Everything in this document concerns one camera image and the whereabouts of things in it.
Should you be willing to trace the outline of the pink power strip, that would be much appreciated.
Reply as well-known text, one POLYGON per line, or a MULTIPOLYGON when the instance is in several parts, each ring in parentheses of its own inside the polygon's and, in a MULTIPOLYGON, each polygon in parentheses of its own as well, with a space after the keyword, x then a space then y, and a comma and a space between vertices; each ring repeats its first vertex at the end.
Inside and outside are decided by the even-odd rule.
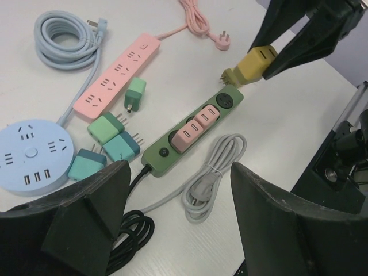
POLYGON ((160 41, 150 34, 141 34, 104 71, 80 98, 73 110, 83 117, 95 120, 113 102, 114 98, 158 53, 160 41))

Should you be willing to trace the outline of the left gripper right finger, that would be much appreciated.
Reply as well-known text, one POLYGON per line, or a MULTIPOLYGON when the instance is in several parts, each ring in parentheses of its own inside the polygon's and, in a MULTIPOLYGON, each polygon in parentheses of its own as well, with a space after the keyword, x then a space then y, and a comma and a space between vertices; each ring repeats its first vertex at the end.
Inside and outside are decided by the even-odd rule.
POLYGON ((312 203, 238 162, 231 188, 248 275, 367 274, 367 218, 312 203))

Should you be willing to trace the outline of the small green charger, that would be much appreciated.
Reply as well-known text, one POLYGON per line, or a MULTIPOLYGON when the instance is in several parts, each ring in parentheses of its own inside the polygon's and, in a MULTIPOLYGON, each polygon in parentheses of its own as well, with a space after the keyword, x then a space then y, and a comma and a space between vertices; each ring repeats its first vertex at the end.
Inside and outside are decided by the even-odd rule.
POLYGON ((147 82, 144 79, 137 77, 132 79, 124 98, 124 107, 127 113, 137 112, 139 110, 146 85, 147 82))

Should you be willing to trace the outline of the green power strip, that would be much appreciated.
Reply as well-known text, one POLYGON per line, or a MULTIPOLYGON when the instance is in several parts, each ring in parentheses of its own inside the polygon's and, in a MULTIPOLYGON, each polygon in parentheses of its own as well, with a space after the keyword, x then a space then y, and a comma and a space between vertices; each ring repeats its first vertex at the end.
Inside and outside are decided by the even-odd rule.
POLYGON ((205 137, 212 129, 214 129, 223 119, 226 118, 244 99, 243 94, 234 86, 227 85, 222 88, 218 93, 209 98, 204 103, 200 104, 198 108, 193 110, 183 120, 178 122, 174 127, 163 134, 157 141, 151 144, 144 150, 141 157, 141 163, 151 168, 151 174, 155 177, 161 177, 168 172, 181 158, 189 152, 195 144, 205 137), (214 124, 204 130, 202 135, 183 153, 179 153, 171 145, 171 140, 175 133, 182 128, 190 120, 194 120, 194 117, 202 108, 208 104, 215 106, 219 112, 220 117, 214 122, 214 124))

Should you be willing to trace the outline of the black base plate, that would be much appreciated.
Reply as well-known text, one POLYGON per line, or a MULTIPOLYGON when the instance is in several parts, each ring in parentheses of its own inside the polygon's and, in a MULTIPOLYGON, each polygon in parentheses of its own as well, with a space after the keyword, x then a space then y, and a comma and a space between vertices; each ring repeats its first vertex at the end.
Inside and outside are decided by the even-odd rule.
POLYGON ((359 116, 361 127, 351 130, 342 121, 330 131, 292 189, 308 201, 342 212, 361 212, 367 184, 367 110, 359 116))

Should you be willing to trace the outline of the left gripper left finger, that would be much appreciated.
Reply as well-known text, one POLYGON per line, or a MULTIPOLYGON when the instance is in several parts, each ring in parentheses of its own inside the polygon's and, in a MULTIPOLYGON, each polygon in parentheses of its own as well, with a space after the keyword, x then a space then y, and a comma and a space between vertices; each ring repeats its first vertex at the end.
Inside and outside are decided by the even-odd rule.
POLYGON ((1 274, 104 275, 130 180, 128 162, 114 162, 1 213, 1 274))

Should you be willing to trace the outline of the green charger upper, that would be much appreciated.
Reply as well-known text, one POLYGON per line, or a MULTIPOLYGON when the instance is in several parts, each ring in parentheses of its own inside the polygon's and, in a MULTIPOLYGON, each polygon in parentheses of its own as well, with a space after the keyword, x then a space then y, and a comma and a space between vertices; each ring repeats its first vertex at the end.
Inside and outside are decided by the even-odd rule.
POLYGON ((122 114, 115 116, 111 112, 106 112, 93 121, 87 127, 87 131, 99 145, 104 145, 125 131, 126 123, 127 119, 123 118, 122 114))

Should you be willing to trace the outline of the blue round power strip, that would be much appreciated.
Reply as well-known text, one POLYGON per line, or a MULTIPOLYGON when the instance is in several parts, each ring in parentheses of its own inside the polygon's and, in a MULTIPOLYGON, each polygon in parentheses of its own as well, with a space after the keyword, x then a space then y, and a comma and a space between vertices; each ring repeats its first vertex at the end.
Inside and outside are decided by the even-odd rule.
POLYGON ((1 130, 1 188, 19 196, 50 193, 67 182, 73 158, 72 138, 58 124, 11 124, 1 130))

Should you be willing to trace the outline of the teal charger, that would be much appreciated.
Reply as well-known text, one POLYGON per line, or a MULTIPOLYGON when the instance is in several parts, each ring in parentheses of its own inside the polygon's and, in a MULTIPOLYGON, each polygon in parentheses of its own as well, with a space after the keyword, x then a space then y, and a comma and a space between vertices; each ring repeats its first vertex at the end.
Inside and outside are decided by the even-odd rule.
POLYGON ((81 181, 102 170, 107 164, 107 158, 101 153, 89 149, 80 149, 71 164, 68 177, 81 181))
POLYGON ((139 134, 131 135, 124 131, 112 138, 102 147, 112 162, 119 160, 132 161, 140 154, 141 145, 144 139, 139 138, 139 134))

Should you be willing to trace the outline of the pink charger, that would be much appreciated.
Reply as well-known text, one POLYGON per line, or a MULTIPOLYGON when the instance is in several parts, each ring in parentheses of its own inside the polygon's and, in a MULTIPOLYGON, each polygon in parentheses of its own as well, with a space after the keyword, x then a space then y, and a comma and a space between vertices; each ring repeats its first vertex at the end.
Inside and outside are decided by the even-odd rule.
POLYGON ((203 130, 207 130, 219 117, 219 110, 215 106, 208 104, 195 115, 194 119, 202 126, 203 130))
POLYGON ((203 127, 196 120, 190 120, 175 133, 171 140, 171 145, 177 152, 183 153, 202 135, 203 132, 203 127))

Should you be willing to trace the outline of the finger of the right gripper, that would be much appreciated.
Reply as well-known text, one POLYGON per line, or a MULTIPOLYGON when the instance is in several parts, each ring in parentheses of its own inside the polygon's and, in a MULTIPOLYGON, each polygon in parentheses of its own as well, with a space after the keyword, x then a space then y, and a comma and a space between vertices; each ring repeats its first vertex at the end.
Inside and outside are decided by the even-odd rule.
POLYGON ((272 44, 308 11, 310 1, 270 1, 266 15, 249 50, 272 44))
POLYGON ((324 58, 336 48, 362 18, 362 2, 310 1, 309 21, 263 73, 268 80, 287 69, 324 58))

